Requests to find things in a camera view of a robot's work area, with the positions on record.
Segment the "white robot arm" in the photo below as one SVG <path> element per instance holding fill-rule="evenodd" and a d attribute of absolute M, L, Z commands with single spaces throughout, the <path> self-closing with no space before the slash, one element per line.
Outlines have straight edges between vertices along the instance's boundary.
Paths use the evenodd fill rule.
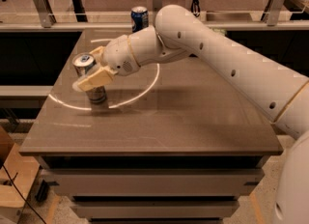
<path fill-rule="evenodd" d="M 194 54 L 294 138 L 279 180 L 272 224 L 309 223 L 309 79 L 204 25 L 178 5 L 161 8 L 153 26 L 112 40 L 90 55 L 97 65 L 73 89 L 87 92 L 116 76 Z"/>

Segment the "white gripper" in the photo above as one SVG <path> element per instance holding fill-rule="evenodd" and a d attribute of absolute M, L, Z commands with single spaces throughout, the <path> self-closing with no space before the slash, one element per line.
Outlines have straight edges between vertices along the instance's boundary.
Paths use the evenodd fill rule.
<path fill-rule="evenodd" d="M 79 77 L 72 84 L 72 88 L 77 92 L 87 92 L 108 85 L 117 73 L 120 76 L 127 76 L 140 70 L 129 46 L 127 35 L 112 40 L 106 47 L 95 48 L 90 54 L 97 63 L 104 64 L 106 67 L 99 67 L 95 72 Z"/>

